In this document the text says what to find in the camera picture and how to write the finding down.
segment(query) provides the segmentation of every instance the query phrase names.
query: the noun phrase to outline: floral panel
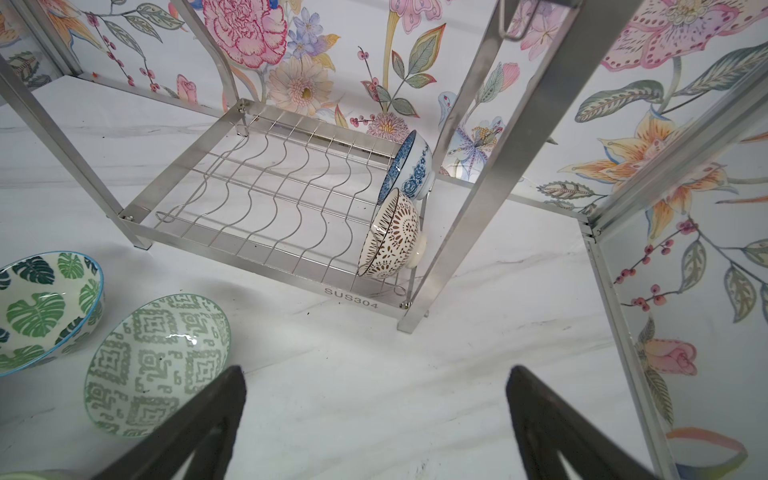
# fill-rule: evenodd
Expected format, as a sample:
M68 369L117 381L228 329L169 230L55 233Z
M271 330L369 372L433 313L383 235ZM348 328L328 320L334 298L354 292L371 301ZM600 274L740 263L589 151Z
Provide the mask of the floral panel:
M636 144L676 131L644 121ZM768 119L601 241L683 480L768 471L766 141Z

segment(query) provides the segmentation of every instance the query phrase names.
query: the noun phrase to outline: green leaf pattern bowl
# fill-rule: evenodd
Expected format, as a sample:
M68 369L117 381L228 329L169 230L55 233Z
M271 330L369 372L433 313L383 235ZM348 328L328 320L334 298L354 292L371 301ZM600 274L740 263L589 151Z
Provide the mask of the green leaf pattern bowl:
M99 346L85 378L85 409L100 429L149 435L227 364L230 326L204 296L149 302Z
M0 376L77 349L104 311L104 275L76 252L48 252L0 270Z

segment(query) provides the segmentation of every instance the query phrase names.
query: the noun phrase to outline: bowl rim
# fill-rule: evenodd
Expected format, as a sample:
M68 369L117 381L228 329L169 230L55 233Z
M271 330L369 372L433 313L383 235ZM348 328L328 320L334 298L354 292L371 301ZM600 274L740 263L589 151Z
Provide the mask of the bowl rim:
M101 268L101 265L99 265L99 263L93 257L91 257L90 255L86 255L85 253L75 252L73 250L52 250L50 252L36 253L34 255L30 255L28 257L20 258L20 259L16 260L15 262L9 263L8 265L0 268L0 272L5 272L7 269L11 268L16 263L23 262L25 260L29 260L29 259L35 258L35 257L42 257L43 255L48 255L50 253L74 253L75 255L80 255L81 257L87 258L91 262L93 262L93 264L98 269L98 275L99 275L99 278L101 279L101 282L99 282L99 286L98 286L98 295L96 296L96 300L94 301L94 304L91 305L91 309L88 311L88 314L85 317L83 317L83 321L80 322L80 324L77 325L74 328L74 330L72 330L69 333L69 335L67 335L61 342L57 343L56 345L53 345L53 348L51 348L47 352L45 352L42 355L40 355L38 358L36 358L34 360L30 360L29 362L26 362L22 366L18 366L15 369L9 370L7 372L0 372L0 378L4 377L6 375L11 375L14 372L18 372L19 370L23 370L23 369L27 368L28 366L30 366L33 363L39 362L40 360L44 359L46 356L48 356L51 353L53 353L58 347L63 346L67 341L69 341L70 338L72 338L76 333L78 333L83 328L83 325L85 325L85 323L91 318L91 315L93 315L93 313L96 311L96 306L101 302L101 297L104 295L104 270Z
M400 196L401 195L405 196L405 194L403 194L398 187L393 187L389 191L389 194L387 195L387 198L389 198L389 195L392 195L394 192L397 192L397 198L395 199L395 209L397 209L397 204L400 203ZM379 215L381 215L383 211L385 211L384 208L379 208L379 211L376 213L376 217L374 218L373 222L371 223L372 225L374 223L376 223L376 221L379 219ZM389 220L389 223L386 226L386 232L384 233L384 236L382 237L382 242L376 248L376 255L374 255L373 258L371 258L371 260L368 262L368 265L366 265L366 269L363 270L362 273L359 272L360 271L360 267L357 268L357 271L358 271L357 276L365 276L365 274L368 273L368 270L370 270L371 266L373 265L374 260L376 260L376 258L379 257L379 254L382 252L382 248L384 247L384 241L386 240L387 235L389 235L389 229L390 228L392 228L392 219ZM372 231L368 230L368 233L366 234L366 240L368 240L368 235L370 235L371 233L372 233ZM366 248L365 241L363 241L362 248L363 248L363 250L362 250L362 252L360 252L360 256L362 256L363 252L365 252L365 248Z
M224 326L225 326L225 327L226 327L226 329L227 329L227 335L230 337L230 344L227 346L227 351L226 351L226 354L224 355L224 360L223 360L223 362L221 363L221 365L222 365L222 366L225 366L225 365L227 364L227 362L229 362L229 361L230 361L230 352L232 351L232 330L231 330L231 328L230 328L230 319L229 319L229 317L227 317L227 313L226 313L226 312L224 312L224 309L223 309L223 308L221 308L221 307L219 306L219 304L218 304L218 303L214 302L213 300L211 300L211 299L210 299L210 298L208 298L207 296L203 296L203 295L200 295L199 293L172 293L171 295L165 295L165 296L161 296L161 297L158 297L158 298L156 298L156 299L154 299L154 300L150 300L150 301L146 302L144 305L142 305L142 306L140 306L140 307L138 307L138 308L135 308L135 309L133 309L133 310L132 310L132 311L131 311L129 314L127 314L127 315L126 315L126 317L125 317L125 318L123 318L122 320L120 320L120 322L118 322L118 324L114 326L114 328L113 328L113 329L112 329L112 330L111 330L111 331L110 331L110 332L107 334L107 336L106 336L106 337L104 337L104 338L102 339L101 343L99 343L99 344L98 344L98 347L96 347L96 351L94 351L94 355L91 357L91 361L90 361L90 362L88 362L88 369L86 369L86 370L85 370L85 378L83 379L83 409L85 410L85 415L88 415L88 419L89 419L89 420L91 420L91 423L94 425L94 427L96 427L96 428L97 428L97 429L99 429L100 431L102 431L102 432L104 432L104 433L107 433L107 434L109 434L109 435L112 435L112 436L114 436L114 437L117 437L117 438L119 438L119 439L125 439L125 438L142 438L142 437L126 437L125 435L119 435L119 434L117 434L117 433L114 433L114 432L109 432L108 430L105 430L105 429L103 429L102 427L98 426L98 420L94 420L94 418L91 416L91 412L88 410L88 403L85 401L85 389L86 389L86 387L88 386L88 370L90 370L90 369L91 369L91 364L94 362L94 359L96 358L96 354L97 354L97 353L99 352L99 350L101 349L101 346L103 346L103 345L104 345L104 342L106 342L106 341L107 341L107 339L109 338L109 336L110 336L112 333L114 333L114 331L115 331L115 330L117 330L117 329L118 329L118 327L119 327L120 325L122 325L122 324L123 324L123 322L124 322L125 320L127 320L127 319L131 318L131 317L133 316L133 314L134 314L134 312L135 312L136 310L141 310L141 309L143 309L144 307L146 307L147 305L149 305L150 303L154 303L154 302L157 302L158 300L162 300L163 298L168 298L168 297L170 297L170 296L179 296L179 295L193 295L193 296L199 296L200 298L204 298L204 299L208 300L208 301L209 301L209 302L211 302L213 305L215 305L215 306L216 306L216 307L217 307L219 310L221 310L222 314L224 315ZM149 435L151 435L151 433L148 433L148 434L146 434L146 435L143 435L143 437L147 437L147 436L149 436Z
M384 180L389 176L389 172L392 171L393 168L397 169L397 176L392 179L392 185L389 186L389 192L392 191L392 189L395 187L395 184L397 183L397 179L400 178L400 174L402 173L402 165L408 160L408 156L411 154L411 150L413 150L413 144L416 142L416 135L418 133L416 130L411 130L411 133L408 134L408 137L404 141L402 141L402 144L400 144L400 148L397 149L397 153L395 154L395 159L400 155L400 151L405 147L406 143L408 143L408 140L411 141L411 145L408 149L408 153L402 156L402 159L400 162L392 161L392 163L389 165L389 168L386 171L386 176L384 176ZM382 187L379 189L379 197L376 199L376 205L381 205L384 203L384 200L386 200L387 195L389 195L389 192L386 193L386 195L382 194L384 192L384 183L382 182Z

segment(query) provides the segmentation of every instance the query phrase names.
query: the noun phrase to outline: brown patterned bowl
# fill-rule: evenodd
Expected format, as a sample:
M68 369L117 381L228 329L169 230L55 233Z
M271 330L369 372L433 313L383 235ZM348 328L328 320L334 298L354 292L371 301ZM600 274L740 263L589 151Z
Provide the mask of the brown patterned bowl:
M415 268L426 244L416 206L400 189L393 188L368 230L357 262L357 274L382 280L403 267Z

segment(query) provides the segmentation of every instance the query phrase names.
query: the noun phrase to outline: bowl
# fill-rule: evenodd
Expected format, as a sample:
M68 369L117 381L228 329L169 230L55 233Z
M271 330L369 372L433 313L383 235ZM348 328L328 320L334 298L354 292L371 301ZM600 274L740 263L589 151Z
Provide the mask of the bowl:
M424 138L414 130L402 142L389 165L376 204L381 205L393 188L399 188L411 200L423 200L434 183L432 151Z
M121 437L149 435L224 369L230 325L204 296L179 293L134 311L98 347L85 410Z
M52 362L77 349L104 311L96 260L48 252L0 270L0 376Z
M382 203L366 234L357 262L357 274L377 280L415 268L427 244L419 229L416 206L399 188L393 188Z

